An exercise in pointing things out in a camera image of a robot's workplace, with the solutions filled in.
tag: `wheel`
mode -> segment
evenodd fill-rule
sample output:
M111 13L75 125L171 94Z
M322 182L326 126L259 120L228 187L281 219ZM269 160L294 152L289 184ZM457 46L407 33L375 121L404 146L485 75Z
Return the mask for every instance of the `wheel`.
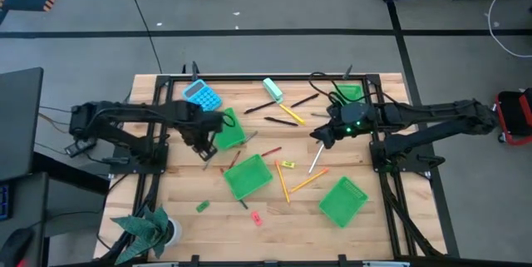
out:
M497 137L497 140L499 143L506 143L505 133L500 133L499 137Z

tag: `white cable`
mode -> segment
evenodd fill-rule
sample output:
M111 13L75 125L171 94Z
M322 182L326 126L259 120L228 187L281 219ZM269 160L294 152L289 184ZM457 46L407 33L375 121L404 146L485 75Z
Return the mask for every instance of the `white cable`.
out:
M497 0L493 0L490 6L490 10L488 11L488 28L490 29L491 36L493 37L493 39L495 39L497 43L499 43L500 47L502 47L509 54L519 58L532 58L532 55L520 55L510 51L507 47L505 47L505 45L502 44L502 42L499 41L499 39L497 39L497 37L495 37L495 34L493 34L493 30L491 29L491 9L493 9L493 5L495 5L495 2L497 2Z

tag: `yellow pencil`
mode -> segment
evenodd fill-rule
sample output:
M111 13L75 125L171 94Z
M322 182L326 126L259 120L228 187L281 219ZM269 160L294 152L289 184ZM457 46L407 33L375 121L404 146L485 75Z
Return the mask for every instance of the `yellow pencil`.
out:
M328 168L324 168L322 171L317 173L315 176L309 178L308 180L304 181L303 183L301 183L301 184L295 186L294 188L292 188L290 193L293 193L293 192L299 190L301 187L305 186L306 184L310 183L311 181L316 180L317 177L321 176L322 174L326 173L327 171L329 171L329 169Z
M290 116L293 117L294 120L298 121L300 124L304 125L305 124L305 121L297 116L295 113L293 113L290 109L288 109L285 105L283 104L279 104L281 106L281 108L283 108L283 110L285 110Z
M281 184L283 185L283 192L284 196L286 196L286 202L290 203L290 197L288 196L288 191L286 191L286 185L284 184L283 172L281 172L277 160L275 161L275 165L277 166L277 171L279 172L279 178L281 178Z

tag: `white pot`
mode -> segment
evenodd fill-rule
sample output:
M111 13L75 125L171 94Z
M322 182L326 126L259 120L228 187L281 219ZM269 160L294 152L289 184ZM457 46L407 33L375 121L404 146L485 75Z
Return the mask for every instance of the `white pot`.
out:
M174 226L174 234L172 235L172 238L170 238L170 240L168 240L168 242L166 242L165 248L176 245L177 242L180 241L181 233L183 231L183 229L181 228L181 224L179 222L173 220L170 217L168 217L168 221L171 222L172 225Z

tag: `yellow eraser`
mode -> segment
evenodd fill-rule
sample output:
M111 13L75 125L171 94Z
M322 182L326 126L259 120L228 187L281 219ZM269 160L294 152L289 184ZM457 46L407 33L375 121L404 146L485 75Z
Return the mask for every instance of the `yellow eraser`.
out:
M281 165L287 168L294 168L296 164L294 162L283 161Z

